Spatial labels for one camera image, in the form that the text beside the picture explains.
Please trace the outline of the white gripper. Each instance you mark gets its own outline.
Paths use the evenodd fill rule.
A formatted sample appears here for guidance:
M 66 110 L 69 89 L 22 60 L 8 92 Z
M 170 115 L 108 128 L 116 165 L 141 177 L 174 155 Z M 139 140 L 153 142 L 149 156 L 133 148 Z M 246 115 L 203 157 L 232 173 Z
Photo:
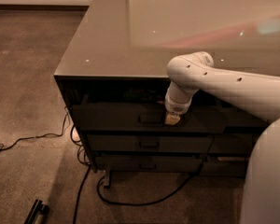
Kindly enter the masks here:
M 165 116 L 166 125 L 176 125 L 180 121 L 180 116 L 189 110 L 191 105 L 191 96 L 179 94 L 166 94 L 165 107 L 168 111 Z

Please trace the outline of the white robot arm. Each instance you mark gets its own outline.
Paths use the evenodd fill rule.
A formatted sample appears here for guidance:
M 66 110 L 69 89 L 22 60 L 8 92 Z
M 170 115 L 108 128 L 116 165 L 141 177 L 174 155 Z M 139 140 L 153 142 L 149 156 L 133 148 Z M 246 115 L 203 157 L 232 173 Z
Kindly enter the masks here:
M 198 90 L 269 123 L 248 162 L 240 224 L 280 224 L 280 77 L 215 68 L 203 51 L 174 57 L 167 75 L 168 124 L 188 111 Z

